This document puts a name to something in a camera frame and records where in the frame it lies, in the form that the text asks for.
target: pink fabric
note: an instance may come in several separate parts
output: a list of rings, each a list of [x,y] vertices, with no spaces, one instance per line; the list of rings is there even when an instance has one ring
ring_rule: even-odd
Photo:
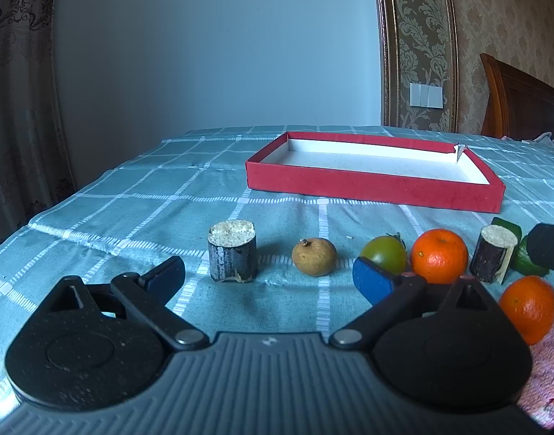
[[[531,347],[533,371],[519,406],[545,428],[554,426],[554,325]]]

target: cut sugarcane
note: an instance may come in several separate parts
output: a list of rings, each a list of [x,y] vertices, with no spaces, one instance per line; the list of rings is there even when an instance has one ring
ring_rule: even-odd
[[[502,284],[517,245],[517,236],[510,230],[500,225],[484,226],[470,262],[470,273],[481,281]]]
[[[208,231],[210,276],[214,281],[247,283],[257,273],[255,226],[244,220],[219,222]]]

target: gray plastic panel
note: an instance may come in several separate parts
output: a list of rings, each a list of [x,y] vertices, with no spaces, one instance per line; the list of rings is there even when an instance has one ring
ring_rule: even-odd
[[[0,435],[535,435],[516,407],[440,414],[398,397],[363,354],[327,347],[319,334],[221,333],[176,354],[141,395],[92,413],[21,405]]]

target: curtain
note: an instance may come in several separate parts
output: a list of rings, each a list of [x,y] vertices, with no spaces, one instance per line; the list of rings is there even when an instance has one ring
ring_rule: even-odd
[[[74,191],[55,91],[54,0],[0,0],[0,243]]]

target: white wall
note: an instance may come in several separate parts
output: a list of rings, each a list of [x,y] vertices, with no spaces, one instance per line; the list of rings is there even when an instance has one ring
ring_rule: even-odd
[[[55,0],[79,187],[162,138],[253,124],[380,124],[376,0]]]

